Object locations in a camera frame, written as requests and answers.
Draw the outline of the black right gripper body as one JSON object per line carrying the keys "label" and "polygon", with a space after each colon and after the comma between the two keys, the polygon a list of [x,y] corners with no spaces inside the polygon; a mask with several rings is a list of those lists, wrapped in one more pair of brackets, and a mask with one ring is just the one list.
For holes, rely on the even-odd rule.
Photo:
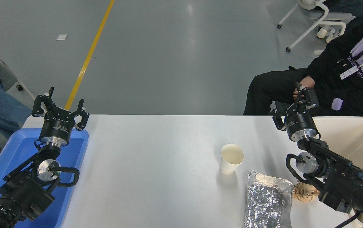
{"label": "black right gripper body", "polygon": [[318,133],[309,113],[284,117],[284,126],[289,138],[313,138]]}

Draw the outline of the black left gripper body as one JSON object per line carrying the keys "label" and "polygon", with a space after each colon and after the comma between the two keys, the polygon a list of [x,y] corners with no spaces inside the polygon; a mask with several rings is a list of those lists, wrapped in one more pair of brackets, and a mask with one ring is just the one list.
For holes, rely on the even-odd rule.
{"label": "black left gripper body", "polygon": [[70,139],[75,125],[74,117],[70,117],[69,112],[66,110],[58,110],[58,113],[59,115],[50,110],[45,114],[40,140],[47,137],[57,137],[63,140]]}

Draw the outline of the person's hand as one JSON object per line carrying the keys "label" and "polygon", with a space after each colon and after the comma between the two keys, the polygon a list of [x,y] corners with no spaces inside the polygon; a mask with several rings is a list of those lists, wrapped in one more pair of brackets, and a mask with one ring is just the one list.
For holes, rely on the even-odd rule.
{"label": "person's hand", "polygon": [[[299,82],[299,84],[301,84],[301,86],[303,86],[303,87],[308,87],[308,88],[310,88],[310,89],[314,89],[314,87],[315,87],[315,81],[314,81],[314,79],[311,77],[311,76],[309,76],[309,75],[307,75],[306,77],[304,77],[300,82]],[[292,97],[293,97],[293,99],[294,100],[297,100],[297,98],[298,98],[298,94],[299,94],[299,90],[295,87],[295,90],[293,91],[293,95],[292,95]]]}

